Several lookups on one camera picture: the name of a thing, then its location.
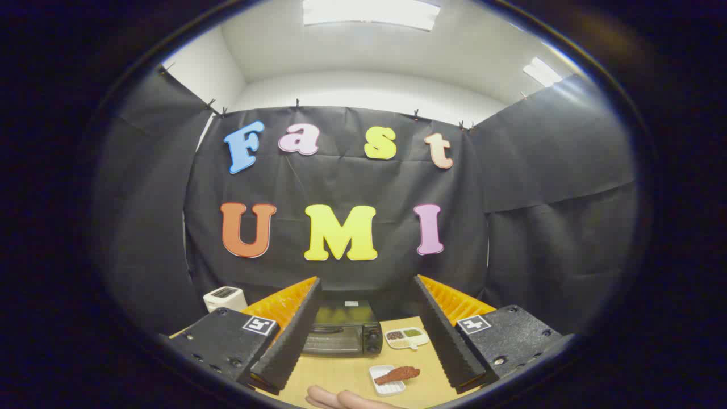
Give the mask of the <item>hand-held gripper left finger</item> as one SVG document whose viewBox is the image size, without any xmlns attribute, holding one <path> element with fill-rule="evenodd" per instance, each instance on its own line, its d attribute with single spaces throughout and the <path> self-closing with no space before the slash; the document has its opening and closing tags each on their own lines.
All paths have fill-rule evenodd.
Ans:
<svg viewBox="0 0 727 409">
<path fill-rule="evenodd" d="M 241 311 L 221 306 L 164 341 L 200 371 L 279 394 L 302 354 L 321 288 L 311 277 Z"/>
</svg>

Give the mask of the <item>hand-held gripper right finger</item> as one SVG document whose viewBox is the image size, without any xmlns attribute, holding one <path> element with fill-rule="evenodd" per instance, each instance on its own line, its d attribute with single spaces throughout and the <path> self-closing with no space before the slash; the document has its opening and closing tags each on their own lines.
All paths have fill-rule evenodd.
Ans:
<svg viewBox="0 0 727 409">
<path fill-rule="evenodd" d="M 511 378 L 573 339 L 525 308 L 493 308 L 423 275 L 413 280 L 420 319 L 452 388 L 465 393 Z"/>
</svg>

